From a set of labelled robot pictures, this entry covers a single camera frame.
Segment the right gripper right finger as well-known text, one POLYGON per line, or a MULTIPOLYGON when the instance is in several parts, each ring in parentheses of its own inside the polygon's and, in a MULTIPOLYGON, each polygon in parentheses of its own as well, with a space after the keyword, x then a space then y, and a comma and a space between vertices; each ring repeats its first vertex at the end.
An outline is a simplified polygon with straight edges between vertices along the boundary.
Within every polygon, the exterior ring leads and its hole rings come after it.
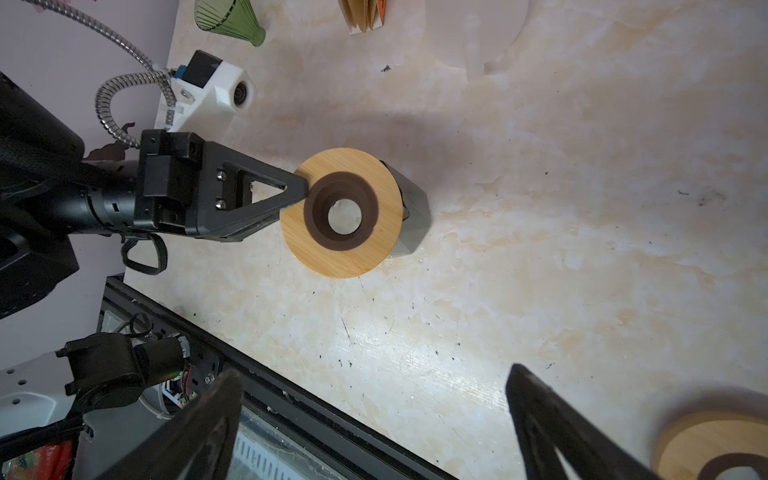
POLYGON ((655 479, 522 364, 514 364, 506 397, 526 476, 565 479, 567 461, 581 479, 655 479))

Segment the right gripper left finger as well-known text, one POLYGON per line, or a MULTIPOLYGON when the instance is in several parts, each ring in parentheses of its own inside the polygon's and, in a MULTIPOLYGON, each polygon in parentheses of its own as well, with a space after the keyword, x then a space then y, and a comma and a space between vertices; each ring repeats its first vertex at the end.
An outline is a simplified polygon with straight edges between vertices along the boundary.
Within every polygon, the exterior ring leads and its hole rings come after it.
POLYGON ((224 479, 240 423, 241 376, 228 369, 102 479, 224 479))

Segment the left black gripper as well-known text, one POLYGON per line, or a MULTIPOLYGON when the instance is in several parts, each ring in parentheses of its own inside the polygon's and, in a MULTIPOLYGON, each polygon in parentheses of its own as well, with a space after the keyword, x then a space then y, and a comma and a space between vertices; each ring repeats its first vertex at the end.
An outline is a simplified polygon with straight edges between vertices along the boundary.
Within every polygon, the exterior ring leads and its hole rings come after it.
POLYGON ((145 130, 134 229, 239 242, 304 200, 308 181, 195 133, 145 130))

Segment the green glass dripper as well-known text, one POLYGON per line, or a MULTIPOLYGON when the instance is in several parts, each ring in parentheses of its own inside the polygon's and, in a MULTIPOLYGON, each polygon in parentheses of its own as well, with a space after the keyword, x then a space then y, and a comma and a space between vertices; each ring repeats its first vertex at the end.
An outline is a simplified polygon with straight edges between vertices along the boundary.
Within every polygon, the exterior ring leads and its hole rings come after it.
POLYGON ((249 0, 197 0, 194 20, 202 31, 244 40, 254 47, 261 46, 266 37, 249 0))

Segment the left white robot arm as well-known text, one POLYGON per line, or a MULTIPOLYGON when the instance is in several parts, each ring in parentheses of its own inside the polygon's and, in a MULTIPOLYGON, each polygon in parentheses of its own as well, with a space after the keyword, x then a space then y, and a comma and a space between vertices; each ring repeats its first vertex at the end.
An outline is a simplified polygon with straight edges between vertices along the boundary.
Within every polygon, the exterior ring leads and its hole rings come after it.
POLYGON ((305 199, 308 183, 193 133, 146 130, 137 171, 85 162, 82 139, 8 78, 1 81, 1 313, 21 311, 77 272, 74 234, 142 241, 168 264, 164 235, 239 242, 305 199))

